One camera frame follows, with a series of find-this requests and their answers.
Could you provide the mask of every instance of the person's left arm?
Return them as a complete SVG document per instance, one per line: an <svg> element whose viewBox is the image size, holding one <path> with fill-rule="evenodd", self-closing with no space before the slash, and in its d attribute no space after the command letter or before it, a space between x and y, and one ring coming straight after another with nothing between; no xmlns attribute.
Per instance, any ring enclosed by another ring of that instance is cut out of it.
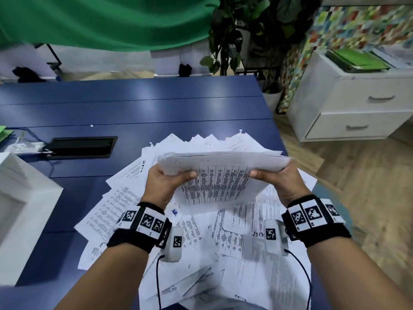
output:
<svg viewBox="0 0 413 310"><path fill-rule="evenodd" d="M148 173L141 202L162 210L175 189L196 177L194 171L166 176L160 166ZM107 248L55 310L128 309L132 307L148 262L148 252L128 243Z"/></svg>

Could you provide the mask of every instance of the mosaic wall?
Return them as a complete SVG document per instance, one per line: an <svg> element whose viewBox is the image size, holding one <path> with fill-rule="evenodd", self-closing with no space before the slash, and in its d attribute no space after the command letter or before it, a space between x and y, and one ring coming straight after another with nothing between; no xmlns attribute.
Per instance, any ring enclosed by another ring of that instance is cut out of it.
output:
<svg viewBox="0 0 413 310"><path fill-rule="evenodd" d="M394 44L413 38L413 6L322 6L302 44L284 59L280 82L286 87L277 107L285 113L314 50L363 48L370 44Z"/></svg>

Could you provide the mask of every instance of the green curtain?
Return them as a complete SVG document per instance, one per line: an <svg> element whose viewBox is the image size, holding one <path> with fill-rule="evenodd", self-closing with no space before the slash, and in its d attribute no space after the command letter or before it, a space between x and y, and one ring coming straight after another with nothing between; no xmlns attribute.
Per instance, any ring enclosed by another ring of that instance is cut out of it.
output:
<svg viewBox="0 0 413 310"><path fill-rule="evenodd" d="M0 0L0 46L50 43L146 51L208 36L218 0Z"/></svg>

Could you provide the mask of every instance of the hand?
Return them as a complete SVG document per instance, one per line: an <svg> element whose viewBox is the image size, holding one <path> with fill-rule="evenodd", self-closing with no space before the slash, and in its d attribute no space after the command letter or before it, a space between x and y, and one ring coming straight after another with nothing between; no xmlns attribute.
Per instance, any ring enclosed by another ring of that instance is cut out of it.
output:
<svg viewBox="0 0 413 310"><path fill-rule="evenodd" d="M285 207L292 201L311 194L293 161L279 172L252 170L250 177L272 184Z"/></svg>
<svg viewBox="0 0 413 310"><path fill-rule="evenodd" d="M175 189L182 184L193 180L197 176L195 171L188 171L174 176L164 175L159 164L152 166L148 172L145 192L142 202L150 202L165 210L171 201Z"/></svg>

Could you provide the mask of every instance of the table surface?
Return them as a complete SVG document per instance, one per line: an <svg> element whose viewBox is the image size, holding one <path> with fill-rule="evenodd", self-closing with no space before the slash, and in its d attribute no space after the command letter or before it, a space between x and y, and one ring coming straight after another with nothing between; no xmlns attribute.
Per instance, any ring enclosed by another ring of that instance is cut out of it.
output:
<svg viewBox="0 0 413 310"><path fill-rule="evenodd" d="M2 85L0 121L30 127L45 141L118 136L108 159L27 160L64 190L17 286L0 287L2 309L52 309L84 274L77 264L87 241L73 226L110 189L105 180L149 142L171 133L182 140L197 134L223 140L242 130L262 146L286 152L254 76ZM312 306L330 309L313 270L311 277Z"/></svg>

